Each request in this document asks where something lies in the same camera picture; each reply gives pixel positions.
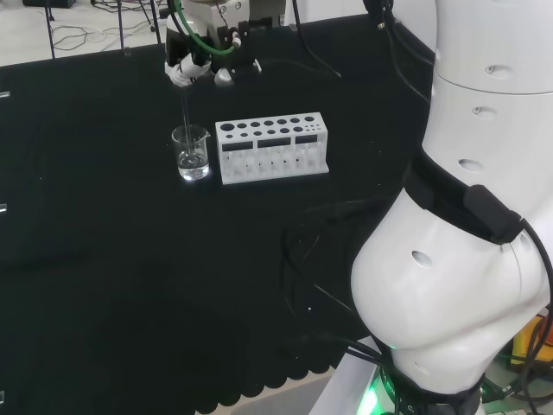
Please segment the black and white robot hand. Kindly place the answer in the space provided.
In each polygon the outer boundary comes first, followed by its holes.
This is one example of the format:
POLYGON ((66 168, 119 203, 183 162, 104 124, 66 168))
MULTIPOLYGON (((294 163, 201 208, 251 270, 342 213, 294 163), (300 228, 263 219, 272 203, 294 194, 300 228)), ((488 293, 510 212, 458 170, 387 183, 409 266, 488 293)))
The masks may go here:
POLYGON ((216 86, 255 79, 247 1, 169 1, 165 73, 180 88, 211 77, 216 86))

